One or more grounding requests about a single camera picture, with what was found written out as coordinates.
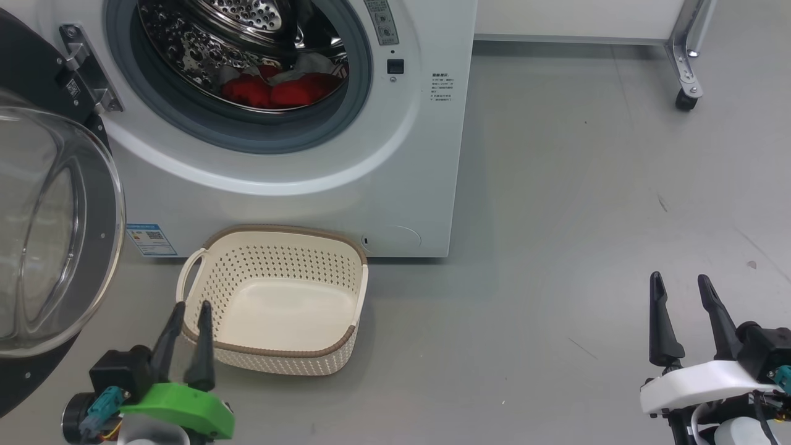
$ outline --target perforated basket wall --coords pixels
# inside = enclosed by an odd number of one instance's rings
[[[357,296],[353,322],[343,337],[320,351],[275,351],[215,341],[215,358],[236,367],[285,375],[329,375],[349,360],[357,340],[368,280],[365,255],[356,245],[316,230],[282,226],[234,227],[212,237],[187,261],[177,299],[183,293],[186,272],[199,258],[202,263],[186,298],[182,328],[190,342],[195,343],[198,338],[198,316],[204,300],[212,305],[216,339],[231,298],[245,281],[262,278],[307,280]]]

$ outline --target washing machine door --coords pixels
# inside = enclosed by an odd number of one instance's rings
[[[86,58],[64,57],[5,10],[0,54],[3,416],[47,378],[96,312],[124,217],[94,92],[74,69]]]

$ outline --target gray rubber seal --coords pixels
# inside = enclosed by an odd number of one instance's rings
[[[359,114],[373,75],[368,36],[346,0],[313,0],[335,26],[349,78],[332,96],[283,114],[249,112],[200,93],[156,53],[135,0],[105,3],[105,32],[115,63],[138,96],[174,127],[212,145],[253,154],[307,150],[345,130]]]

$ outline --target basket bottom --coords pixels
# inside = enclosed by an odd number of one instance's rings
[[[253,279],[230,299],[217,341],[275,351],[319,351],[346,334],[356,307],[356,295],[326,284]]]

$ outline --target laundry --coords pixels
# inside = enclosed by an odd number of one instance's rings
[[[222,67],[222,96],[254,108],[294,108],[324,99],[343,82],[345,70],[316,53],[300,55],[294,68],[280,71],[274,65],[248,67],[242,72]]]

